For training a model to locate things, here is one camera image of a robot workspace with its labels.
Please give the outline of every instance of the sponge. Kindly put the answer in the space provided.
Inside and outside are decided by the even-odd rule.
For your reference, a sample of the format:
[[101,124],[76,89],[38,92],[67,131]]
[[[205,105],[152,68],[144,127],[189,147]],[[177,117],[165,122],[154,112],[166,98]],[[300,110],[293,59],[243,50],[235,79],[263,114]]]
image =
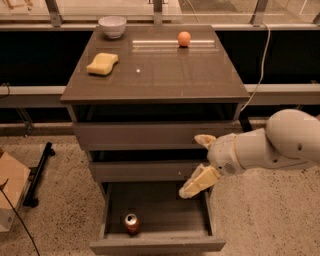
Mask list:
[[99,53],[94,57],[92,63],[87,66],[87,72],[103,76],[108,75],[118,60],[117,54]]

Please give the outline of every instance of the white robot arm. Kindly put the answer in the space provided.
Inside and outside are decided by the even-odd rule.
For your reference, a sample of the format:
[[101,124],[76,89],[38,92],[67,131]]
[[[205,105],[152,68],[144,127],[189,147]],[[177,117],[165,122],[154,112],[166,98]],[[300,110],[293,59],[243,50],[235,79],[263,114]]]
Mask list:
[[265,129],[229,134],[216,139],[197,135],[208,149],[210,165],[199,165],[180,189],[190,198],[213,186],[222,175],[241,174],[247,169],[304,169],[320,165],[320,121],[299,110],[275,113]]

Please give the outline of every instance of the cable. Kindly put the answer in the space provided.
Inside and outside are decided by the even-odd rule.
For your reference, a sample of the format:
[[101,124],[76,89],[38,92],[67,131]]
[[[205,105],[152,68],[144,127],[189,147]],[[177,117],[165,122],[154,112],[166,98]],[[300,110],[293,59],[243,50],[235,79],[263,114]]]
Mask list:
[[200,21],[199,21],[199,19],[198,19],[198,15],[196,14],[195,9],[193,8],[193,5],[191,4],[190,0],[187,0],[187,1],[188,1],[189,5],[190,5],[192,11],[193,11],[194,16],[196,17],[198,23],[200,23]]
[[18,214],[18,212],[16,211],[16,209],[14,208],[14,206],[12,205],[12,203],[10,202],[9,198],[7,197],[7,195],[6,195],[6,194],[4,193],[4,191],[2,190],[2,187],[4,187],[4,185],[5,185],[7,182],[8,182],[8,180],[7,180],[2,186],[0,186],[0,191],[2,192],[2,194],[4,195],[4,197],[7,199],[8,203],[10,204],[10,206],[11,206],[12,210],[14,211],[14,213],[18,216],[18,218],[19,218],[19,220],[21,221],[24,229],[26,230],[28,236],[30,237],[30,239],[31,239],[31,241],[32,241],[32,244],[33,244],[33,246],[34,246],[34,248],[35,248],[35,250],[36,250],[37,255],[40,256],[39,250],[38,250],[38,248],[37,248],[37,246],[36,246],[36,243],[34,242],[32,236],[31,236],[29,230],[27,229],[27,227],[26,227],[26,225],[24,224],[22,218],[20,217],[20,215]]
[[0,99],[8,97],[10,95],[10,84],[9,83],[3,83],[1,86],[7,86],[8,92],[7,92],[7,95],[0,96]]
[[265,59],[266,59],[266,55],[267,55],[267,50],[268,50],[268,46],[269,46],[269,42],[270,42],[270,37],[271,37],[271,30],[270,30],[270,27],[267,25],[267,24],[264,24],[263,25],[266,26],[266,28],[268,29],[268,38],[267,38],[267,42],[266,42],[266,45],[264,47],[264,52],[263,52],[263,56],[262,56],[262,61],[261,61],[261,76],[260,76],[260,80],[256,86],[256,88],[254,89],[252,95],[250,96],[249,100],[247,101],[247,103],[241,108],[240,112],[243,111],[248,105],[249,103],[251,102],[252,98],[254,97],[254,95],[256,94],[260,84],[261,84],[261,81],[264,77],[264,64],[265,64]]

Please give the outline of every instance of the soda can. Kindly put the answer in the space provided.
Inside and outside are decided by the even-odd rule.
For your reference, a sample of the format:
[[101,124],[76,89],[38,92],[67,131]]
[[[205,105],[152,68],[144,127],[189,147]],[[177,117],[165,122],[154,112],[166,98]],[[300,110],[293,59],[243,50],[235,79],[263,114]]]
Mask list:
[[139,232],[140,223],[135,214],[128,214],[124,220],[124,223],[130,235],[135,235]]

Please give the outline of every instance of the white bowl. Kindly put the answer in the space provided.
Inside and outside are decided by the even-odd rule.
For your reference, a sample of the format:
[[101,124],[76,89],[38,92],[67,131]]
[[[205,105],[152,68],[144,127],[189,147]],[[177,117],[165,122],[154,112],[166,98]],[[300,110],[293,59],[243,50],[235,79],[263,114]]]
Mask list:
[[127,20],[121,16],[107,16],[101,18],[98,23],[109,38],[119,38],[126,30]]

